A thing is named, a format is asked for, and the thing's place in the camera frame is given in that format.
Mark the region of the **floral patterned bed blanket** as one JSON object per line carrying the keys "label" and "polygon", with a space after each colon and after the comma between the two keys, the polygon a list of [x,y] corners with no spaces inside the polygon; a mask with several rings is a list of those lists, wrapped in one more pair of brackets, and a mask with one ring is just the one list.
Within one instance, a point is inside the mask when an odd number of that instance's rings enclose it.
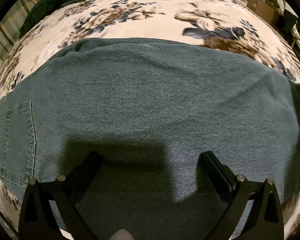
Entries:
{"label": "floral patterned bed blanket", "polygon": [[19,16],[0,23],[0,99],[48,58],[83,38],[164,38],[245,55],[300,83],[292,47],[245,0],[85,0],[54,10],[4,50],[9,26],[21,24],[39,0],[23,0]]}

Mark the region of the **cardboard box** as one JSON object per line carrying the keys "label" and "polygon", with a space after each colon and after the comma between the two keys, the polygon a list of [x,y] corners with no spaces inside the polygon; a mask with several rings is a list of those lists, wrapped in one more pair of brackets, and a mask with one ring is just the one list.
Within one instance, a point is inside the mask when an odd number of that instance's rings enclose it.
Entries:
{"label": "cardboard box", "polygon": [[279,19],[279,13],[262,0],[246,0],[247,7],[260,16],[270,25],[274,25]]}

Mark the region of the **blue denim pants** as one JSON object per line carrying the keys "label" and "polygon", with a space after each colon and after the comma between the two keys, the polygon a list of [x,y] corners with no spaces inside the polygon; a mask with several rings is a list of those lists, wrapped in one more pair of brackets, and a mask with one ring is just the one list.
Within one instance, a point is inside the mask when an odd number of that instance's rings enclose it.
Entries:
{"label": "blue denim pants", "polygon": [[226,205],[198,170],[211,151],[235,173],[300,189],[300,84],[246,56],[145,38],[88,38],[0,100],[0,180],[67,175],[95,151],[78,210],[99,239],[202,239]]}

